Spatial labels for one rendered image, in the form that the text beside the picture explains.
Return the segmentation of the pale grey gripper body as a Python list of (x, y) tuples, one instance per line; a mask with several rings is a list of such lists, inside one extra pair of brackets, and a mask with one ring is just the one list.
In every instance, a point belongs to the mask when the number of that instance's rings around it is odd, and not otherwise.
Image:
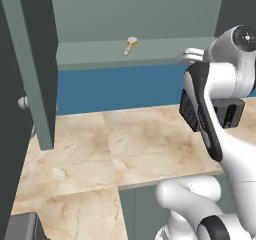
[(204, 58), (204, 51), (198, 48), (186, 48), (178, 57), (178, 60), (184, 64), (193, 64), (195, 62), (202, 62)]

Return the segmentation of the beige dish brush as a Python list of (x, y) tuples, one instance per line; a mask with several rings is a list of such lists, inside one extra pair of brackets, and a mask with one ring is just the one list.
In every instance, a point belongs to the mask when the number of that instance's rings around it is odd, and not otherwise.
[(138, 39), (136, 37), (129, 37), (126, 41), (127, 48), (124, 51), (124, 55), (127, 56), (132, 47), (138, 45)]

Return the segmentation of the dark green cabinet door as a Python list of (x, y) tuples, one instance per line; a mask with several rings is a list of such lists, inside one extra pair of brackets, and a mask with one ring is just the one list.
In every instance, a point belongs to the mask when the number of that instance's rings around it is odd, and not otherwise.
[(23, 83), (0, 0), (0, 212), (9, 221), (28, 142), (31, 117), (18, 100)]
[(256, 0), (222, 0), (214, 36), (237, 25), (256, 27)]

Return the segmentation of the grey-green cabinet door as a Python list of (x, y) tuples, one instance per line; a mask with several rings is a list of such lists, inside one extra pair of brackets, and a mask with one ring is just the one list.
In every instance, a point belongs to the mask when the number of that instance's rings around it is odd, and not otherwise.
[(58, 36), (52, 0), (2, 0), (40, 148), (54, 147)]

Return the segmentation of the grey-green base cabinet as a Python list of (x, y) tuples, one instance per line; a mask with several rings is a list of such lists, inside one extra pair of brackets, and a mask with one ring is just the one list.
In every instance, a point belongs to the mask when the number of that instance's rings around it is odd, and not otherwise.
[(155, 183), (119, 191), (128, 240), (155, 240), (169, 212), (160, 207)]

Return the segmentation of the white round door knob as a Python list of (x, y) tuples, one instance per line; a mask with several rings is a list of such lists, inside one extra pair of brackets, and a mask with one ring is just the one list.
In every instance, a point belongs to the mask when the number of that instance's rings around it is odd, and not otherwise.
[(18, 105), (21, 109), (27, 109), (29, 107), (29, 102), (28, 102), (28, 97), (25, 96), (25, 97), (21, 97), (19, 100), (18, 100)]

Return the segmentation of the black toaster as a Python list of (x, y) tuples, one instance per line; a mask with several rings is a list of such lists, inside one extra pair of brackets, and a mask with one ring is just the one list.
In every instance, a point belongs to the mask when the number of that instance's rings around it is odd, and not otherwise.
[[(236, 128), (239, 125), (245, 102), (238, 99), (212, 99), (219, 125), (223, 129)], [(199, 123), (192, 103), (185, 90), (182, 90), (179, 113), (194, 132), (199, 132)]]

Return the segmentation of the grey metal fixture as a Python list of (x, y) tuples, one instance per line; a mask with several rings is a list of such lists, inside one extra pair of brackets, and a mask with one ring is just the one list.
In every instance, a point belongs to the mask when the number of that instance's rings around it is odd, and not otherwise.
[(4, 240), (47, 240), (39, 215), (35, 212), (12, 215)]

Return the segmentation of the grey-green wall cabinet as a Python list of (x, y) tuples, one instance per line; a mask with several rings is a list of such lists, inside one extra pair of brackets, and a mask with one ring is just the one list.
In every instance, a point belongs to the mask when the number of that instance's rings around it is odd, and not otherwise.
[[(222, 0), (53, 0), (61, 71), (175, 62), (215, 39)], [(127, 56), (126, 41), (138, 45)]]

